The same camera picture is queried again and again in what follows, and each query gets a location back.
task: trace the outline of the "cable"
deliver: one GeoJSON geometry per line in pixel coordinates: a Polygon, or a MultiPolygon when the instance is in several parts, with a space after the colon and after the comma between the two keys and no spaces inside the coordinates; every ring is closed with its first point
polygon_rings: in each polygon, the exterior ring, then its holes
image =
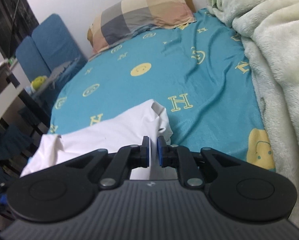
{"type": "Polygon", "coordinates": [[[13,22],[11,24],[11,38],[10,38],[10,43],[9,43],[9,47],[8,47],[8,59],[11,57],[11,39],[12,39],[13,33],[14,33],[15,18],[16,18],[16,13],[17,13],[19,1],[20,0],[17,0],[15,12],[14,12],[14,17],[13,17],[13,22]]]}

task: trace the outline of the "silver rivet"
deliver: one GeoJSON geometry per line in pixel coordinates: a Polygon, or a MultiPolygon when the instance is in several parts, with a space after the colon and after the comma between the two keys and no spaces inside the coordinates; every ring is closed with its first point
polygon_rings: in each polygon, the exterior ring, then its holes
{"type": "Polygon", "coordinates": [[[116,180],[112,178],[105,178],[100,181],[100,184],[104,187],[110,187],[116,183],[116,180]]]}
{"type": "Polygon", "coordinates": [[[198,187],[201,184],[203,184],[203,181],[199,178],[191,178],[187,181],[187,184],[192,186],[192,187],[198,187]]]}

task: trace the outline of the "folded blanket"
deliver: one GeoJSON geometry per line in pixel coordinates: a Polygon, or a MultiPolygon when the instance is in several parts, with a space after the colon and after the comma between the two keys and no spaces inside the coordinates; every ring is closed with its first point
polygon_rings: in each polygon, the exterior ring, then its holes
{"type": "Polygon", "coordinates": [[[276,171],[296,186],[290,216],[299,227],[299,0],[207,0],[237,31],[249,58],[276,171]]]}
{"type": "Polygon", "coordinates": [[[173,168],[160,168],[156,154],[157,137],[163,135],[171,143],[171,127],[166,109],[154,100],[148,100],[128,109],[117,117],[96,123],[84,129],[64,134],[45,134],[31,161],[21,176],[46,169],[97,149],[117,152],[131,144],[141,145],[143,136],[151,139],[149,168],[136,168],[131,179],[176,179],[173,168]]]}

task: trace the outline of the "yellow plush toy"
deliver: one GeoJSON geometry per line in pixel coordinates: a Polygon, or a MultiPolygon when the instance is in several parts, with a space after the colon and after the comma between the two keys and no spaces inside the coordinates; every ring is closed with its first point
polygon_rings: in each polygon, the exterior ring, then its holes
{"type": "Polygon", "coordinates": [[[26,87],[25,90],[27,91],[27,93],[32,95],[41,87],[41,85],[43,85],[46,79],[47,76],[38,76],[30,83],[30,87],[26,87]]]}

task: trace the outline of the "mattress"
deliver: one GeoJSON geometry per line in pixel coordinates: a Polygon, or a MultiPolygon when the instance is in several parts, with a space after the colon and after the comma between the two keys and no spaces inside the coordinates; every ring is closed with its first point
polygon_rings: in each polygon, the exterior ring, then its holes
{"type": "Polygon", "coordinates": [[[206,9],[195,17],[89,61],[60,92],[49,133],[70,133],[154,99],[167,110],[172,144],[275,169],[240,37],[206,9]]]}

